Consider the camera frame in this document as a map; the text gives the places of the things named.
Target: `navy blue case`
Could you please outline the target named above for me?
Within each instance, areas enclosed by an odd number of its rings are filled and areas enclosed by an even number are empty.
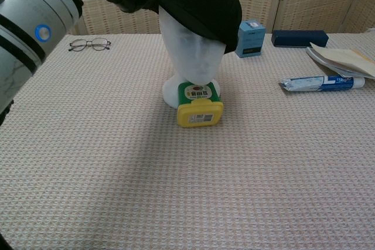
[[[311,47],[310,42],[325,47],[328,39],[324,30],[274,30],[272,33],[275,47]]]

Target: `blue box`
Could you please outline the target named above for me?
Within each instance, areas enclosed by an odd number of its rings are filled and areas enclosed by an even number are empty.
[[[265,27],[257,20],[244,20],[238,31],[236,54],[240,58],[261,54],[265,36]]]

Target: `eyeglasses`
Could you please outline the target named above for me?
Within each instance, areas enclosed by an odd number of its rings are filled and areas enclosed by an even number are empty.
[[[105,38],[95,38],[93,40],[76,39],[69,44],[69,46],[71,47],[69,51],[79,52],[86,47],[92,47],[96,51],[103,51],[105,49],[109,50],[110,45],[111,42]]]

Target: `yellow container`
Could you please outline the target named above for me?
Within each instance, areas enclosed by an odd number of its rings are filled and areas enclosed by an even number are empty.
[[[179,105],[177,122],[182,127],[215,125],[224,108],[212,83],[205,86],[182,83],[179,86]]]

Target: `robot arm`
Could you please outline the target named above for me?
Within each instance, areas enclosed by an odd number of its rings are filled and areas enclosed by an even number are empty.
[[[124,2],[116,1],[119,6]],[[81,0],[0,0],[0,117],[77,23],[82,4]]]

